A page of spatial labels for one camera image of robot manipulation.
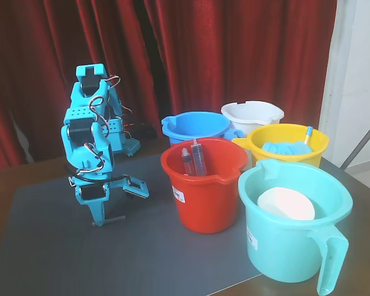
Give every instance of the white label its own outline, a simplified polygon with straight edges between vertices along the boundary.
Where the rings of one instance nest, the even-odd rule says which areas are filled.
[[[178,189],[175,189],[174,186],[173,187],[173,192],[174,192],[174,196],[176,199],[178,199],[180,202],[183,202],[185,204],[185,197],[184,197],[184,194],[179,191]]]
[[[255,238],[255,236],[252,235],[252,233],[248,229],[248,226],[247,226],[247,237],[252,247],[257,251],[258,250],[258,240]]]

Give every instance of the curtain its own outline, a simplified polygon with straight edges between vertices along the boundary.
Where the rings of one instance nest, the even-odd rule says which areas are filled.
[[[60,129],[77,65],[103,63],[119,75],[123,105],[158,133],[169,114],[247,100],[317,127],[335,7],[333,0],[0,1],[0,168],[25,159],[14,122],[36,161],[64,155]]]
[[[0,168],[24,162],[12,118],[34,160],[64,155],[60,128],[77,65],[121,77],[122,103],[157,129],[154,82],[132,0],[0,1]]]
[[[175,114],[266,101],[318,127],[332,0],[145,0]]]

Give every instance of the wooden table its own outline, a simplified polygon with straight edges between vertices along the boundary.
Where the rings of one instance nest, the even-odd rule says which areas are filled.
[[[134,157],[159,154],[169,146],[167,139],[144,141],[141,150]],[[15,190],[18,187],[66,176],[64,164],[64,158],[57,158],[0,171],[0,239]],[[353,198],[352,213],[337,224],[350,241],[350,248],[336,288],[331,295],[370,295],[370,189],[325,159],[321,162],[321,168],[336,177],[350,191]],[[317,280],[318,275],[299,284],[285,284],[265,276],[258,276],[216,295],[317,295]]]

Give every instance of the turquoise bucket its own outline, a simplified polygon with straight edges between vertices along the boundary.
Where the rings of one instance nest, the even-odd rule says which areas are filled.
[[[259,208],[259,196],[273,187],[286,187],[307,196],[314,205],[315,219],[292,220]],[[352,209],[346,188],[315,166],[268,159],[241,175],[239,193],[245,204],[252,264],[280,282],[305,281],[321,268],[317,292],[331,293],[348,250],[348,240],[334,226]]]

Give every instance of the blue robotic arm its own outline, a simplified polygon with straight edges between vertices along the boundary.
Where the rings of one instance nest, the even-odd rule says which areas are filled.
[[[77,83],[71,94],[71,106],[66,111],[62,140],[68,162],[77,169],[69,178],[75,187],[75,197],[87,205],[98,226],[104,224],[104,202],[110,188],[146,198],[145,182],[123,175],[111,177],[114,153],[132,156],[140,142],[127,139],[123,131],[122,104],[102,64],[78,66]]]

